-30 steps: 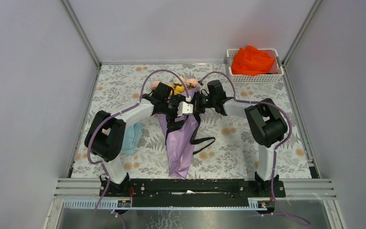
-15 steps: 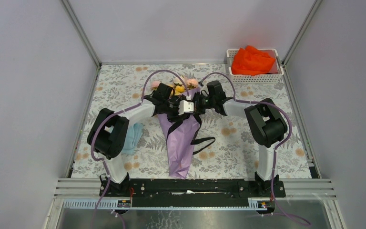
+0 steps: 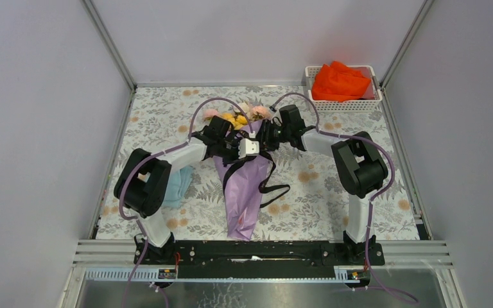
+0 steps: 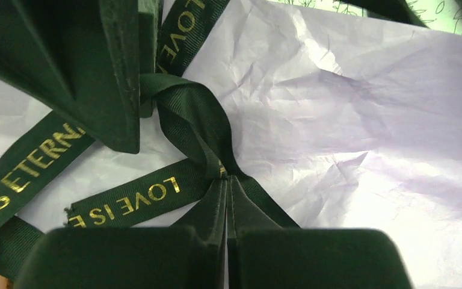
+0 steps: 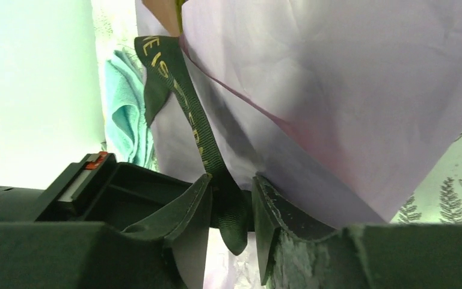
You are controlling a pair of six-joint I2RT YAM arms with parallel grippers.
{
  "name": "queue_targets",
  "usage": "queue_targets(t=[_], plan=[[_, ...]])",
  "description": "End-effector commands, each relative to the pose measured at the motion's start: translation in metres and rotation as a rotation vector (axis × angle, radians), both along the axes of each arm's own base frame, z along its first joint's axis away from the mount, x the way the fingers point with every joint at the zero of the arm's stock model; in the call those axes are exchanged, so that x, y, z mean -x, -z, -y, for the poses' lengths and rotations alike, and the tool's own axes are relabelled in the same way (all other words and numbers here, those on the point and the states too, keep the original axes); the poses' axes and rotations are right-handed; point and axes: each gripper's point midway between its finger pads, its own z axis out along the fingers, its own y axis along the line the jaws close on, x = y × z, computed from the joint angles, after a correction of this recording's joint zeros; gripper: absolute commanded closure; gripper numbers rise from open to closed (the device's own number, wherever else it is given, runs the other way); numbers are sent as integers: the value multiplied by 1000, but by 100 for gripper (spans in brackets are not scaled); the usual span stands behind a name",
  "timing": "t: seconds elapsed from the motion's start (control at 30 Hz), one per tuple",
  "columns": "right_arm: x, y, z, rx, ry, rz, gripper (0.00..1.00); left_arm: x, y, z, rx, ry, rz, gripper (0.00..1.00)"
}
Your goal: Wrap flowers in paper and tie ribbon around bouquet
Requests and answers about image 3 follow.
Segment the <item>white fake flower stem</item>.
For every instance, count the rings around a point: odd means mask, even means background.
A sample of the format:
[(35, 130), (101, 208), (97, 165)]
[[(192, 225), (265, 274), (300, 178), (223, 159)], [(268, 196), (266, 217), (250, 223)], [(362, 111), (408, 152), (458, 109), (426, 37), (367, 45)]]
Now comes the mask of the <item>white fake flower stem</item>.
[(249, 114), (250, 113), (251, 106), (250, 106), (249, 103), (241, 102), (241, 103), (238, 103), (238, 106), (239, 106), (238, 108), (237, 107), (234, 107), (235, 113), (241, 113), (241, 110), (245, 114)]

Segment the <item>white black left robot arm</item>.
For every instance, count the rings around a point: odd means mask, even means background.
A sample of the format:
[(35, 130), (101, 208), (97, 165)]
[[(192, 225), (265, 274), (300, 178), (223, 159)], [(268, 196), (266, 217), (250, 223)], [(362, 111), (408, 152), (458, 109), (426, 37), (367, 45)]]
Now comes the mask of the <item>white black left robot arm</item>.
[(207, 126), (191, 138), (158, 153), (137, 148), (130, 154), (115, 184), (113, 194), (119, 211), (134, 212), (141, 233), (148, 241), (149, 256), (159, 264), (173, 257), (172, 238), (160, 208), (164, 203), (171, 174), (211, 157), (238, 158), (238, 143), (229, 135), (232, 123), (214, 116)]

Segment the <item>pink fake flower stem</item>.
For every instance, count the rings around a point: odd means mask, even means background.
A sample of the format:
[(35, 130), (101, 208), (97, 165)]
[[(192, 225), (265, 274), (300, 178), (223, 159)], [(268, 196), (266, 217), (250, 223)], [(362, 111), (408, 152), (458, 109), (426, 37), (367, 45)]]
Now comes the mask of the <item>pink fake flower stem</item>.
[(213, 117), (220, 117), (221, 114), (216, 110), (216, 109), (207, 109), (203, 112), (203, 120), (208, 121), (211, 120)]
[(250, 118), (257, 121), (261, 119), (271, 119), (272, 118), (272, 112), (270, 111), (269, 108), (262, 106), (262, 105), (257, 105), (254, 106), (250, 109)]

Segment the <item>yellow fake flower stem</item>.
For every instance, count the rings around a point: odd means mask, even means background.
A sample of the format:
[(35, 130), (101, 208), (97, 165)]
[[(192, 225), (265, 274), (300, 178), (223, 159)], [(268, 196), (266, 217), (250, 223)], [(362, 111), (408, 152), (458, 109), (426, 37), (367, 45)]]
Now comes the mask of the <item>yellow fake flower stem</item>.
[(248, 124), (248, 118), (242, 114), (222, 113), (221, 117), (230, 122), (234, 130), (239, 130)]

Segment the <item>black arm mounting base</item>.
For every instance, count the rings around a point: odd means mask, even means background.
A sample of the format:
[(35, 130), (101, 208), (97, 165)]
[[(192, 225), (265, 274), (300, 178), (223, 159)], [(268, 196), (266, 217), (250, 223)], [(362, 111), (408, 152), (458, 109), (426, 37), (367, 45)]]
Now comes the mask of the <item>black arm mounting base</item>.
[(186, 241), (162, 248), (135, 240), (134, 261), (165, 265), (187, 278), (334, 278), (334, 267), (385, 265), (382, 246), (338, 241)]

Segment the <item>pink purple wrapping paper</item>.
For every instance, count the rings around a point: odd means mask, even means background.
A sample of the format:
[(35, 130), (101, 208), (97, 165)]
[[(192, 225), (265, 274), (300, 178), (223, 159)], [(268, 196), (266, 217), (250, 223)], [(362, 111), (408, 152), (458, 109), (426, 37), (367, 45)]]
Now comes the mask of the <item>pink purple wrapping paper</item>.
[(225, 174), (231, 166), (225, 166), (220, 157), (214, 157), (213, 161), (223, 184), (227, 237), (249, 241), (257, 225), (263, 197), (259, 184), (267, 177), (269, 161), (258, 155), (245, 162), (227, 181), (224, 181)]

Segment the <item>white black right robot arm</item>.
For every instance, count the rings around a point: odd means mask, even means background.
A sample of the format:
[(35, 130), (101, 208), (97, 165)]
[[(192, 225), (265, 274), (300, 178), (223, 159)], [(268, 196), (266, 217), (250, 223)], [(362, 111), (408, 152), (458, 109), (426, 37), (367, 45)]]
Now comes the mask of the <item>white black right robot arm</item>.
[(388, 168), (369, 133), (337, 135), (306, 126), (295, 105), (287, 105), (271, 119), (261, 121), (256, 135), (261, 151), (276, 151), (282, 143), (300, 150), (334, 159), (338, 178), (349, 194), (349, 224), (344, 238), (351, 241), (342, 248), (343, 258), (359, 264), (368, 255), (367, 241), (370, 198), (383, 187)]

